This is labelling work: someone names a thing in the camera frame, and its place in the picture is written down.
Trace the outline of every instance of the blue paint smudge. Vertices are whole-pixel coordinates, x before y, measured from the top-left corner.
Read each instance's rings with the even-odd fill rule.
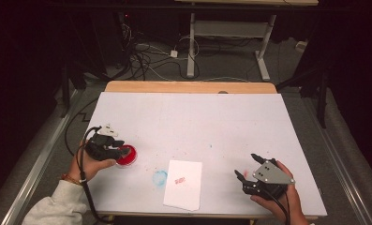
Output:
[[[168,173],[165,171],[157,171],[153,175],[153,182],[158,187],[163,187],[166,184]]]

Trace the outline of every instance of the sleeve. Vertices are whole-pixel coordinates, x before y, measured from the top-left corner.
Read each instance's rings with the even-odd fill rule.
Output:
[[[51,197],[46,197],[31,208],[22,221],[29,224],[82,224],[86,204],[81,201],[83,188],[67,181],[59,185]]]

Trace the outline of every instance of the desk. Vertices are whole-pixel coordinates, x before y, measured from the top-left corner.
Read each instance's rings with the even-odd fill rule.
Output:
[[[249,4],[270,6],[307,7],[316,6],[318,0],[176,0],[180,2],[198,3],[224,3],[224,4]],[[269,22],[223,22],[223,21],[197,21],[195,13],[191,13],[189,31],[189,54],[187,61],[187,77],[194,77],[195,61],[195,36],[220,36],[241,38],[263,38],[261,48],[255,51],[255,57],[259,66],[260,75],[265,82],[270,81],[267,66],[264,63],[264,53],[274,28],[276,15],[271,15]]]
[[[103,170],[89,182],[100,214],[269,217],[244,194],[234,174],[236,169],[253,180],[260,164],[250,154],[256,153],[278,158],[292,170],[308,217],[326,216],[285,104],[270,83],[110,82],[89,127],[107,123],[119,139],[136,147],[138,158],[129,167]],[[154,177],[168,171],[171,159],[202,162],[199,210],[163,205],[165,187]]]

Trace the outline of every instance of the person's right hand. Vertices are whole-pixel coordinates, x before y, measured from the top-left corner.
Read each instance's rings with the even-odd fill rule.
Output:
[[[293,178],[293,174],[291,174],[289,169],[284,164],[282,164],[280,161],[277,161],[276,164],[278,165],[279,169]],[[285,207],[285,209],[290,212],[290,225],[308,225],[308,222],[305,219],[305,215],[302,211],[299,194],[297,193],[295,185],[288,185],[288,190],[286,193],[288,195],[289,208],[285,195],[281,196],[278,200]],[[267,201],[257,195],[250,196],[250,199],[262,207],[270,210],[277,219],[285,223],[285,214],[274,201]]]

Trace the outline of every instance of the floor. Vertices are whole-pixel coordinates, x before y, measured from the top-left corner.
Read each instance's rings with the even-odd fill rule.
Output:
[[[268,45],[264,61],[271,76],[271,83],[278,84],[291,78],[302,56],[301,52],[295,50],[296,43],[296,40],[289,39]],[[200,39],[200,52],[196,58],[199,73],[193,81],[262,82],[256,59],[251,56],[259,47],[258,39]],[[143,63],[150,63],[149,69],[143,74],[135,59],[133,72],[136,72],[136,75],[133,77],[146,81],[186,81],[183,78],[186,74],[186,60],[167,59],[166,53],[169,53],[172,47],[159,42],[144,41],[137,48],[144,57]],[[178,58],[186,58],[186,51],[181,47],[178,50]],[[108,71],[109,75],[114,74],[118,68],[108,67]],[[132,75],[129,71],[120,79],[129,79]],[[60,117],[63,107],[58,104],[27,151],[19,158],[12,175],[0,191],[0,224],[20,224],[32,205],[52,194],[60,174],[67,170],[70,154],[66,150],[64,127],[70,123],[67,129],[68,145],[75,146],[86,130],[87,119],[93,113],[96,104],[93,99],[98,97],[105,86],[104,82],[96,80],[90,74],[86,74],[85,79],[87,88],[72,92],[72,107],[68,115],[65,118]],[[287,87],[279,92],[284,98],[328,212],[327,217],[318,218],[314,223],[372,224],[372,172],[350,136],[330,90],[325,114],[326,129],[320,127],[315,116],[317,101],[314,98],[301,98],[297,87]],[[85,119],[76,116],[70,122],[78,112],[83,113]],[[33,170],[35,165],[40,168],[37,172]],[[29,192],[24,191],[24,187],[27,187]],[[147,223],[248,224],[248,221],[120,217],[116,224]],[[96,224],[96,221],[87,213],[83,224]],[[275,219],[261,219],[257,224],[279,223]]]

